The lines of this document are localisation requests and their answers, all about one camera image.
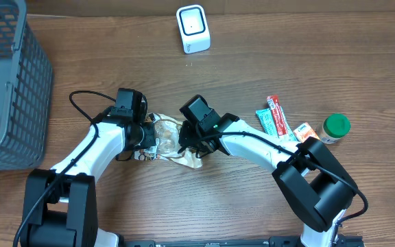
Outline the red stick packet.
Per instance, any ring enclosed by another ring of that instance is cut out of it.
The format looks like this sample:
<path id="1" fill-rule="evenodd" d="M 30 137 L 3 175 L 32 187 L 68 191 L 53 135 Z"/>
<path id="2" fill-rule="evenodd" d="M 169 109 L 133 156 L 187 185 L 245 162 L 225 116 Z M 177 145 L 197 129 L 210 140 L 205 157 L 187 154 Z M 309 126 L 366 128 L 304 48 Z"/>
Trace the red stick packet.
<path id="1" fill-rule="evenodd" d="M 277 133 L 280 137 L 287 135 L 287 128 L 283 119 L 283 114 L 280 109 L 279 98 L 277 95 L 267 96 L 267 103 L 271 110 L 274 123 L 276 125 Z"/>

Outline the teal tissue packet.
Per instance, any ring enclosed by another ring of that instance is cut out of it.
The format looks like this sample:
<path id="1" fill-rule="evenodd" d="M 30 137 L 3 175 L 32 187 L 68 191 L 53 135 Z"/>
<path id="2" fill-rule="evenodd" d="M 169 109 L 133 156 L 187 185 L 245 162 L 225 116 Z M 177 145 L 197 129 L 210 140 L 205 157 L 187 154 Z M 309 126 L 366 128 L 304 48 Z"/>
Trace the teal tissue packet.
<path id="1" fill-rule="evenodd" d="M 285 123 L 285 127 L 287 129 L 287 134 L 285 136 L 279 136 L 277 133 L 276 129 L 276 124 L 274 123 L 274 119 L 271 114 L 271 110 L 269 108 L 263 109 L 263 110 L 257 110 L 256 115 L 261 122 L 261 125 L 264 129 L 264 131 L 273 137 L 278 137 L 279 139 L 284 139 L 288 141 L 297 141 L 296 136 L 294 135 L 293 131 L 289 127 L 289 124 L 287 123 L 283 108 L 280 107 L 282 114 L 283 114 L 283 120 Z"/>

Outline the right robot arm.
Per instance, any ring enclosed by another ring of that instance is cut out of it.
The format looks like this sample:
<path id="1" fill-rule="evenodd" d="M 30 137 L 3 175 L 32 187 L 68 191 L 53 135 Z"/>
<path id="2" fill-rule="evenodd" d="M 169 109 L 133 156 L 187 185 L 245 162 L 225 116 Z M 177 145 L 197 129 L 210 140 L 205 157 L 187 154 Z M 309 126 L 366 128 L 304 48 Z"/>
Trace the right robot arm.
<path id="1" fill-rule="evenodd" d="M 272 137 L 238 116 L 219 116 L 201 95 L 180 108 L 184 122 L 179 144 L 202 158 L 215 151 L 253 162 L 272 174 L 296 216 L 299 236 L 272 236 L 265 246 L 363 246 L 358 236 L 338 232 L 359 193 L 356 182 L 331 151 L 310 137 L 300 143 Z"/>

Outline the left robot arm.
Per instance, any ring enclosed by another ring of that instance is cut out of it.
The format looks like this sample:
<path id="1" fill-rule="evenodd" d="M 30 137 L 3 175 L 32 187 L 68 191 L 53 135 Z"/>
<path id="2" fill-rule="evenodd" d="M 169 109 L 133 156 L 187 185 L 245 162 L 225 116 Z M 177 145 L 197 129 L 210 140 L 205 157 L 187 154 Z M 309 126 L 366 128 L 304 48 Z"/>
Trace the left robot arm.
<path id="1" fill-rule="evenodd" d="M 120 88 L 114 105 L 96 117 L 82 142 L 51 169 L 34 169 L 26 180 L 22 222 L 14 246 L 124 246 L 118 233 L 100 229 L 96 184 L 122 152 L 155 145 L 146 121 L 147 98 Z"/>

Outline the orange small box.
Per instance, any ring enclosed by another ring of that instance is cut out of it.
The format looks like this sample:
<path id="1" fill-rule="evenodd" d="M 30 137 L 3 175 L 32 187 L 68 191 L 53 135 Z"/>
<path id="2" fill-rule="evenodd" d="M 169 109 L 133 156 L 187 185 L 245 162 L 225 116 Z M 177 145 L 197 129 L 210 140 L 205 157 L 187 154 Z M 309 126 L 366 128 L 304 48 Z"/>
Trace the orange small box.
<path id="1" fill-rule="evenodd" d="M 293 130 L 293 134 L 299 142 L 305 142 L 309 137 L 320 139 L 315 130 L 307 123 L 300 124 Z"/>

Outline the beige snack pouch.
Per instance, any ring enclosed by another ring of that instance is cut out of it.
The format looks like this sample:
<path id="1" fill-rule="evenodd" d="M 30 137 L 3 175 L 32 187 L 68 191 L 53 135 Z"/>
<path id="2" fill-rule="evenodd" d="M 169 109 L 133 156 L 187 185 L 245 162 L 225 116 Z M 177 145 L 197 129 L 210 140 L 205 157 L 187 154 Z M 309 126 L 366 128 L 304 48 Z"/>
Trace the beige snack pouch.
<path id="1" fill-rule="evenodd" d="M 158 113 L 148 113 L 145 120 L 154 124 L 156 145 L 148 149 L 136 150 L 132 157 L 134 160 L 165 160 L 193 169 L 202 166 L 202 160 L 196 158 L 195 152 L 190 148 L 178 153 L 181 148 L 179 134 L 182 122 Z"/>

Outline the green lid jar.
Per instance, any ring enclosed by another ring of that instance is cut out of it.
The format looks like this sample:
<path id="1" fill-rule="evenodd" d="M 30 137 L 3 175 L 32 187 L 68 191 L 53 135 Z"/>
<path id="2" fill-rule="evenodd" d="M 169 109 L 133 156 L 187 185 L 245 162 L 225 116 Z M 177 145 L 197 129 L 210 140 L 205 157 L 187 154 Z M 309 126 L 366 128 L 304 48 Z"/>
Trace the green lid jar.
<path id="1" fill-rule="evenodd" d="M 334 144 L 342 137 L 346 136 L 351 129 L 349 119 L 340 113 L 334 113 L 328 116 L 316 130 L 321 142 L 325 144 Z"/>

